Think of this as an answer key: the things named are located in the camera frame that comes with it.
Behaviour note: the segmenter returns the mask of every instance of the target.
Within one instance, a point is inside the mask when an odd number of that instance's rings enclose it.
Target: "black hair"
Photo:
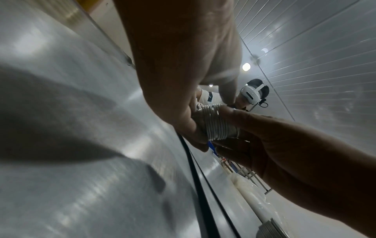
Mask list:
[[[252,79],[251,81],[249,81],[247,84],[248,84],[248,86],[254,87],[256,89],[262,84],[262,80],[255,78],[255,79]],[[267,97],[267,95],[269,95],[269,87],[268,86],[263,87],[262,89],[260,89],[260,91],[262,92],[261,99],[264,99],[264,98]]]

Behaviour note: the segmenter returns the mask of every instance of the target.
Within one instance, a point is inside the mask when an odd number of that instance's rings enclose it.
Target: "ceiling light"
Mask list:
[[[251,69],[251,65],[249,63],[245,63],[242,68],[244,71],[248,71]]]

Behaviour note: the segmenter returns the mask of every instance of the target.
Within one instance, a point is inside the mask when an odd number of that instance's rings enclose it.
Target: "black patch on sleeve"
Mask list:
[[[212,93],[212,92],[209,92],[208,102],[211,102],[212,99],[213,99],[213,93]]]

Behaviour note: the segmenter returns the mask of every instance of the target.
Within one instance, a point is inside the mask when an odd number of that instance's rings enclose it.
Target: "person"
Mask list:
[[[240,90],[239,94],[235,98],[235,103],[233,105],[230,105],[230,107],[245,111],[247,106],[258,103],[258,100],[254,101],[252,100],[254,98],[249,98],[249,96],[247,97],[247,95],[244,95],[246,93],[245,92],[246,88],[253,89],[253,91],[257,91],[259,94],[258,97],[260,99],[265,99],[269,94],[269,87],[264,85],[262,80],[255,78],[249,81]],[[196,90],[196,98],[197,98],[196,110],[199,110],[202,108],[202,106],[206,106],[206,105],[214,105],[214,104],[226,105],[222,101],[219,93],[208,92],[206,90],[201,89],[200,87],[198,87]]]
[[[195,146],[205,144],[191,119],[197,86],[219,85],[223,102],[235,103],[241,45],[233,0],[114,2],[146,102]],[[301,207],[376,237],[374,156],[297,123],[227,106],[219,114],[241,129],[239,138],[215,141],[221,155]]]

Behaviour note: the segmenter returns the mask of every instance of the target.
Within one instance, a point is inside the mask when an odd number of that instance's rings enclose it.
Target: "hand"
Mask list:
[[[235,101],[241,45],[233,0],[115,4],[146,102],[190,141],[205,144],[208,139],[191,119],[189,104],[199,84],[219,85],[223,101]]]
[[[254,170],[276,192],[311,211],[372,229],[375,158],[303,125],[222,106],[240,128],[237,139],[215,141],[217,153]]]

